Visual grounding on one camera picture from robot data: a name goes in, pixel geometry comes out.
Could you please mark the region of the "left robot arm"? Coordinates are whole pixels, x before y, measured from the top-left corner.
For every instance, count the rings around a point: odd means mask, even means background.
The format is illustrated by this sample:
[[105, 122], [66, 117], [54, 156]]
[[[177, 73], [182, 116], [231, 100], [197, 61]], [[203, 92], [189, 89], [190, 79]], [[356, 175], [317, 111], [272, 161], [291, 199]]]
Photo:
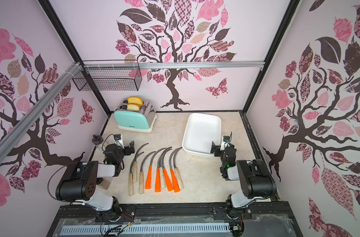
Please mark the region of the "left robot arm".
[[71, 162], [58, 183], [53, 199], [62, 202], [79, 202], [100, 212], [105, 219], [115, 222], [122, 210], [118, 199], [105, 194], [98, 185], [106, 178], [118, 177], [125, 168], [123, 159], [135, 153], [135, 143], [127, 147], [107, 145], [105, 163], [98, 161]]

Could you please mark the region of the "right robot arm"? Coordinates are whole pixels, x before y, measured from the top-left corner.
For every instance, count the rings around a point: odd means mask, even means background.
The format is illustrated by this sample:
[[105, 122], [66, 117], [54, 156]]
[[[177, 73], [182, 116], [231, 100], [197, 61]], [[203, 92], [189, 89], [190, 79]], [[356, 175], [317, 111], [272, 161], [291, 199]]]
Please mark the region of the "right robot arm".
[[240, 189], [225, 201], [226, 215], [232, 219], [244, 214], [255, 201], [271, 198], [277, 192], [276, 183], [266, 164], [260, 159], [237, 160], [236, 151], [230, 142], [223, 142], [220, 146], [212, 142], [210, 151], [221, 160], [222, 178], [240, 183]]

